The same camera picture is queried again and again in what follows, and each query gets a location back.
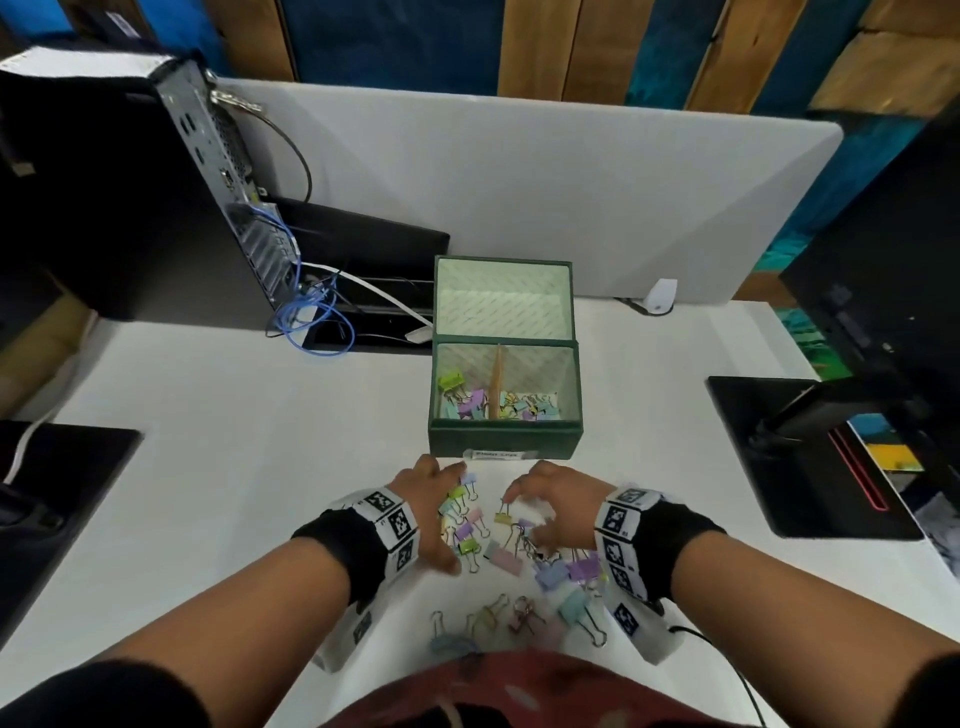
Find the pile of pastel binder clips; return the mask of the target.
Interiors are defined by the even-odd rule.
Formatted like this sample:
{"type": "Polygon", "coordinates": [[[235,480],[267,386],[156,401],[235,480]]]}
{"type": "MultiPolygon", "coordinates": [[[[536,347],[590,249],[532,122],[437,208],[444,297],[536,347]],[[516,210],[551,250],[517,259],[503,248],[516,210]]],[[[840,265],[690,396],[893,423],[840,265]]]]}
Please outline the pile of pastel binder clips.
{"type": "Polygon", "coordinates": [[[534,512],[510,505],[518,524],[506,527],[494,521],[500,504],[488,510],[467,471],[440,506],[441,534],[466,581],[431,613],[429,651],[442,659],[513,647],[561,651],[577,632],[594,649],[606,647],[599,600],[607,579],[596,554],[538,554],[528,540],[534,512]]]}

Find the heap of boxed binder clips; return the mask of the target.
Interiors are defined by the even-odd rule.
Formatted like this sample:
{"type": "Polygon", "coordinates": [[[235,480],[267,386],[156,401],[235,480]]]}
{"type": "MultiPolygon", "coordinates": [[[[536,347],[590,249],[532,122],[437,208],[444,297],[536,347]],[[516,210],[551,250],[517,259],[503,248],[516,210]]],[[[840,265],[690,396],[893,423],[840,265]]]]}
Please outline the heap of boxed binder clips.
{"type": "Polygon", "coordinates": [[[436,380],[434,417],[453,422],[499,421],[555,422],[562,419],[559,395],[501,390],[494,407],[492,391],[469,383],[461,370],[449,370],[436,380]]]}

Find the person's left hand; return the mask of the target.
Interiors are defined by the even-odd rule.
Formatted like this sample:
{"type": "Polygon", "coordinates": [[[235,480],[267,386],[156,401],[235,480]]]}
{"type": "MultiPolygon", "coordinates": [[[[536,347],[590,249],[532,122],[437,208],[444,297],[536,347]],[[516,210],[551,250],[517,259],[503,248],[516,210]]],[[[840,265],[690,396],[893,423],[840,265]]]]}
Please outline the person's left hand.
{"type": "Polygon", "coordinates": [[[466,473],[464,461],[441,467],[439,461],[429,454],[420,455],[413,467],[402,469],[388,489],[408,504],[416,520],[420,541],[418,562],[433,570],[433,540],[442,539],[440,507],[449,492],[460,484],[466,473]]]}

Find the black right wristband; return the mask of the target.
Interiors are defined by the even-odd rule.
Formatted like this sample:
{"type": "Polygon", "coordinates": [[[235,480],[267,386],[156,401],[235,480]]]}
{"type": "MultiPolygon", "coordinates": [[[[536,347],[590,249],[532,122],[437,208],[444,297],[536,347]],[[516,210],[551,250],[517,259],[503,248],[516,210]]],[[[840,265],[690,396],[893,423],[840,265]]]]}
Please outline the black right wristband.
{"type": "Polygon", "coordinates": [[[681,553],[694,539],[711,532],[727,534],[707,516],[663,497],[642,511],[631,544],[646,588],[645,601],[673,600],[672,577],[681,553]]]}

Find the black monitor stand base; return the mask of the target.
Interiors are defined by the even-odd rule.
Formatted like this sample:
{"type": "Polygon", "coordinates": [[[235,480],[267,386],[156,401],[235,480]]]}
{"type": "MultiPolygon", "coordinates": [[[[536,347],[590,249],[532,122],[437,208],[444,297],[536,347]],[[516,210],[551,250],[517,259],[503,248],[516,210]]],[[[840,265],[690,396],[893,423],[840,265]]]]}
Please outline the black monitor stand base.
{"type": "Polygon", "coordinates": [[[892,381],[710,376],[711,395],[755,497],[784,539],[915,542],[924,533],[850,425],[897,404],[892,381]]]}
{"type": "Polygon", "coordinates": [[[26,429],[0,420],[0,650],[143,440],[134,429],[44,424],[5,485],[26,429]]]}

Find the black computer tower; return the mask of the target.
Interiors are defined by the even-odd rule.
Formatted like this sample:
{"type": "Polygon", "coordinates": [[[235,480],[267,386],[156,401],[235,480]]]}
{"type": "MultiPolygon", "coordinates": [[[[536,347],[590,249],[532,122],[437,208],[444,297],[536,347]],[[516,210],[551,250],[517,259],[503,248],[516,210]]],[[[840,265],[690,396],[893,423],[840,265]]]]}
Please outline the black computer tower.
{"type": "Polygon", "coordinates": [[[171,54],[34,45],[0,61],[19,246],[103,317],[263,330],[300,254],[215,76],[171,54]]]}

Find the black wristband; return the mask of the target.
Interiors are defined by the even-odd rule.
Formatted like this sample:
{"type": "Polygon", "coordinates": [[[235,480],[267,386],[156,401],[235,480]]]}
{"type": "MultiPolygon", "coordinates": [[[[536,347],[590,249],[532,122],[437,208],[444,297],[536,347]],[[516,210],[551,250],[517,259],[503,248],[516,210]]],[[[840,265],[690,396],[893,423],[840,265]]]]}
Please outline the black wristband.
{"type": "Polygon", "coordinates": [[[354,508],[328,509],[297,528],[291,536],[322,545],[345,569],[349,581],[348,604],[367,603],[385,580],[390,549],[375,524],[354,508]]]}
{"type": "Polygon", "coordinates": [[[663,497],[642,511],[631,544],[646,588],[645,601],[673,600],[672,577],[681,553],[694,539],[711,532],[727,534],[707,516],[663,497]]]}

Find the black left wristband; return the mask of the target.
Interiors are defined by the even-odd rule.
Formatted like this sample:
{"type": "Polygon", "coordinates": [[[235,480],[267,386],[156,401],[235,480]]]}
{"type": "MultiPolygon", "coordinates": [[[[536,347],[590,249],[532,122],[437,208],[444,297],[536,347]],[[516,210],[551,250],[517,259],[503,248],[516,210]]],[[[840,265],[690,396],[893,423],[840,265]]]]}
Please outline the black left wristband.
{"type": "Polygon", "coordinates": [[[328,509],[297,528],[291,536],[322,545],[345,569],[349,581],[348,604],[367,603],[385,580],[390,549],[375,524],[354,508],[328,509]]]}

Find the green box with open lid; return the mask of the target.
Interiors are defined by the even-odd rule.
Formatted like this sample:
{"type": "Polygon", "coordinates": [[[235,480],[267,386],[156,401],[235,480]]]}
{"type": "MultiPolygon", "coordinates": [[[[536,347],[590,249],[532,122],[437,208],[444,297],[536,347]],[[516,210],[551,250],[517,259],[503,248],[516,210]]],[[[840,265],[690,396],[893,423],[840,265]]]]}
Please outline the green box with open lid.
{"type": "Polygon", "coordinates": [[[566,261],[439,255],[427,419],[438,457],[567,460],[584,432],[572,266],[566,261]],[[459,370],[491,391],[558,393],[561,420],[434,417],[439,375],[459,370]]]}

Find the person's left forearm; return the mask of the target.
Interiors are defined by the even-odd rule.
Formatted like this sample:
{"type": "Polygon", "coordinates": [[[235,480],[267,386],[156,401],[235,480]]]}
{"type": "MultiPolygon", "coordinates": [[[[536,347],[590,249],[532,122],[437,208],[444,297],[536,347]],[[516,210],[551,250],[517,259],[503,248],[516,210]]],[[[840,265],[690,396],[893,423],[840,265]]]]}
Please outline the person's left forearm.
{"type": "Polygon", "coordinates": [[[322,545],[289,540],[98,659],[161,667],[208,702],[233,688],[284,696],[350,593],[347,571],[322,545]]]}

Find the white desk divider panel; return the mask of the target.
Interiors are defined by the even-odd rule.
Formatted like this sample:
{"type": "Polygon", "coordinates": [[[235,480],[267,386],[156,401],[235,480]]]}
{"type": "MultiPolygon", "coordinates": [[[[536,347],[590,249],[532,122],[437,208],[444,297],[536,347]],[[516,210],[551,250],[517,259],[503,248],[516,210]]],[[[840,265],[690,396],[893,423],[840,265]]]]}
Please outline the white desk divider panel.
{"type": "Polygon", "coordinates": [[[450,235],[452,255],[568,261],[580,297],[659,279],[724,305],[843,140],[833,122],[254,79],[315,204],[450,235]]]}

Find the person's right hand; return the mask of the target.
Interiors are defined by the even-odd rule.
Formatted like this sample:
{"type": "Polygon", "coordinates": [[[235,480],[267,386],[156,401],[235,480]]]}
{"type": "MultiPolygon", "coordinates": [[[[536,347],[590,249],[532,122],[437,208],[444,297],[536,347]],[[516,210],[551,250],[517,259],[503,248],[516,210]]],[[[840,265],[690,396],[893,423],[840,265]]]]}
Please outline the person's right hand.
{"type": "Polygon", "coordinates": [[[616,487],[572,467],[540,460],[513,480],[502,502],[542,502],[553,511],[547,521],[556,521],[562,550],[593,551],[594,524],[600,507],[616,487]]]}

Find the black monitor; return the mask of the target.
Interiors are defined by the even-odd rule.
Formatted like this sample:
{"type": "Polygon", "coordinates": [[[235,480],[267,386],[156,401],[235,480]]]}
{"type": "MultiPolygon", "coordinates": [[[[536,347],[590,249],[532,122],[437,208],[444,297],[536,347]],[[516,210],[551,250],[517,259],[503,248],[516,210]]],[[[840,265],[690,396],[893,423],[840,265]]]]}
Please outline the black monitor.
{"type": "Polygon", "coordinates": [[[810,421],[882,414],[960,510],[960,95],[781,278],[851,372],[810,421]]]}

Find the person's right forearm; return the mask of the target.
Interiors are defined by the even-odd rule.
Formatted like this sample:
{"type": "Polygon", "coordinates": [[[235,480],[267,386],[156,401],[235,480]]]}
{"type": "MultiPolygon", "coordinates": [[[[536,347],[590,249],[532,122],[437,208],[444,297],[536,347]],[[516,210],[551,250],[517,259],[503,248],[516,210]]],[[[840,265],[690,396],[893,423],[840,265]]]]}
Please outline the person's right forearm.
{"type": "Polygon", "coordinates": [[[711,531],[679,553],[680,609],[738,661],[772,705],[819,721],[882,722],[909,681],[960,642],[847,588],[711,531]]]}

